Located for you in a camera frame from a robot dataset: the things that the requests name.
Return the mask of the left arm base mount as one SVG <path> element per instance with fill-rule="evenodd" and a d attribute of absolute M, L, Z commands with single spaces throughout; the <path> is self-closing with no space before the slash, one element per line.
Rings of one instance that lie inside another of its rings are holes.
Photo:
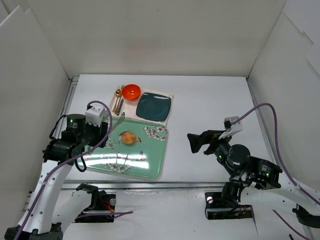
<path fill-rule="evenodd" d="M 76 189 L 78 194 L 80 191 L 91 195 L 91 203 L 85 208 L 73 221 L 74 223 L 113 223 L 115 215 L 111 214 L 115 211 L 116 200 L 114 193 L 106 193 L 105 190 L 99 190 L 95 185 L 81 183 Z"/>

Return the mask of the dark teal square plate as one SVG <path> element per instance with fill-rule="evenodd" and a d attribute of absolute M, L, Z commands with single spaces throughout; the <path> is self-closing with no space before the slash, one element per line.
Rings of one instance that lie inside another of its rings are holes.
<path fill-rule="evenodd" d="M 145 120 L 163 122 L 170 113 L 171 104 L 169 96 L 145 92 L 137 104 L 135 114 Z"/>

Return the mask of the gold spoon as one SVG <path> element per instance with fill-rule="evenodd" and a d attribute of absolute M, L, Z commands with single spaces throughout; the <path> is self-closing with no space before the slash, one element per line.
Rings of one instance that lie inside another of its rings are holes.
<path fill-rule="evenodd" d="M 121 98 L 121 96 L 122 96 L 122 90 L 118 88 L 115 92 L 115 103 L 112 109 L 113 113 L 117 111 L 118 100 Z"/>

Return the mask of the silver metal tongs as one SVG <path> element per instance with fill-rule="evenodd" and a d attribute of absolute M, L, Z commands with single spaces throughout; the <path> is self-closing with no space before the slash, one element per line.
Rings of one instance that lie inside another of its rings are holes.
<path fill-rule="evenodd" d="M 115 122 L 113 122 L 112 125 L 111 125 L 111 127 L 109 127 L 109 129 L 110 129 L 109 132 L 111 133 L 118 125 L 120 125 L 120 124 L 124 121 L 125 117 L 126 117 L 126 115 L 125 115 L 125 113 L 123 112 L 123 113 L 120 115 L 120 117 L 116 117 L 116 118 L 112 119 L 112 120 L 115 121 Z M 108 119 L 109 119 L 109 116 L 108 116 L 108 114 L 106 113 L 106 114 L 103 116 L 103 118 L 102 118 L 102 122 L 103 122 L 103 123 L 106 123 Z"/>

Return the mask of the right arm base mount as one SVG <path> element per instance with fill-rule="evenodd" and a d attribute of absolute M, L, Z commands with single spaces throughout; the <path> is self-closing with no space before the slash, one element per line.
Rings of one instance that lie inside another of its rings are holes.
<path fill-rule="evenodd" d="M 241 186 L 226 182 L 221 191 L 204 193 L 204 215 L 208 220 L 254 219 L 253 207 L 240 204 Z"/>

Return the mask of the orange bowl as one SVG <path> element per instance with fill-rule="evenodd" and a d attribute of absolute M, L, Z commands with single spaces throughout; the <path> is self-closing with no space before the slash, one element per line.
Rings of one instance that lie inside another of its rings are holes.
<path fill-rule="evenodd" d="M 134 101 L 141 95 L 141 88 L 136 84 L 127 84 L 123 87 L 121 93 L 126 100 Z"/>

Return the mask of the cream placemat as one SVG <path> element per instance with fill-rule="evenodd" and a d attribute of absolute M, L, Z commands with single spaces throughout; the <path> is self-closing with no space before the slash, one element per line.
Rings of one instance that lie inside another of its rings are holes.
<path fill-rule="evenodd" d="M 141 96 L 143 95 L 143 93 L 155 93 L 155 94 L 163 95 L 163 96 L 166 96 L 166 97 L 170 97 L 171 98 L 171 107 L 172 107 L 172 103 L 173 103 L 173 99 L 174 99 L 174 96 L 172 94 L 142 88 L 140 96 L 135 100 L 127 100 L 123 96 L 121 97 L 121 98 L 124 98 L 124 101 L 123 101 L 123 105 L 122 105 L 120 114 L 125 113 L 125 117 L 127 119 L 150 122 L 150 123 L 160 123 L 160 124 L 166 125 L 167 122 L 168 122 L 169 115 L 168 115 L 168 117 L 166 118 L 165 121 L 146 120 L 146 119 L 140 118 L 140 117 L 138 117 L 136 115 L 136 108 L 137 108 L 138 102 L 139 102 Z M 111 109 L 114 108 L 115 100 L 116 100 L 116 97 L 115 97 L 115 94 L 114 94 L 112 99 L 111 99 L 111 101 L 110 101 L 110 105 L 109 105 L 111 107 Z"/>

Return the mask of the green floral tray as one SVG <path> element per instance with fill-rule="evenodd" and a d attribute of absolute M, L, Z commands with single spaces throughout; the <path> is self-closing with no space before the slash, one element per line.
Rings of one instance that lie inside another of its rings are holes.
<path fill-rule="evenodd" d="M 123 142 L 125 132 L 135 134 L 133 144 Z M 110 133 L 104 148 L 96 148 L 83 159 L 89 171 L 156 179 L 162 170 L 167 139 L 164 125 L 127 118 Z"/>

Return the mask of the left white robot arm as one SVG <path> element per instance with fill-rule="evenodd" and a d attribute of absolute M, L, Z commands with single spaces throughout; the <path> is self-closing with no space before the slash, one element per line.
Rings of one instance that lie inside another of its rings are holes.
<path fill-rule="evenodd" d="M 6 230 L 6 240 L 61 240 L 66 229 L 84 211 L 101 201 L 98 187 L 82 183 L 62 207 L 56 203 L 73 165 L 92 150 L 104 147 L 109 125 L 100 113 L 66 115 L 66 129 L 60 138 L 51 138 L 43 153 L 40 177 L 27 209 L 16 227 Z"/>

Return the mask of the round bread bun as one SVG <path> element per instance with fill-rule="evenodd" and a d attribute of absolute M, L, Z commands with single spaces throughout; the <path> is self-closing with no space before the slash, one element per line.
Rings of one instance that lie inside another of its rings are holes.
<path fill-rule="evenodd" d="M 137 138 L 134 133 L 126 131 L 122 134 L 121 139 L 126 145 L 131 145 L 136 141 Z"/>

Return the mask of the dark handled knife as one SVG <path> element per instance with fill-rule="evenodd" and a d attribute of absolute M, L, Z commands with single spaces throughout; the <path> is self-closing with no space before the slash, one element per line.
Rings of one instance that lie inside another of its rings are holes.
<path fill-rule="evenodd" d="M 117 113 L 116 113 L 117 116 L 120 115 L 120 112 L 121 112 L 121 109 L 122 109 L 122 106 L 123 106 L 123 102 L 124 102 L 124 98 L 121 98 L 121 100 L 119 102 L 119 106 L 117 108 Z"/>

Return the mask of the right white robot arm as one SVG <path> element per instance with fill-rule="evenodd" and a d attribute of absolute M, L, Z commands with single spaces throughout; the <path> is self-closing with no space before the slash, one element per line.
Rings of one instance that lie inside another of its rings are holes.
<path fill-rule="evenodd" d="M 230 144 L 224 131 L 207 130 L 187 138 L 193 154 L 207 145 L 204 155 L 215 155 L 229 174 L 219 193 L 205 193 L 209 220 L 236 219 L 254 205 L 294 215 L 304 226 L 320 227 L 320 192 L 290 179 L 280 166 L 252 156 L 242 144 Z"/>

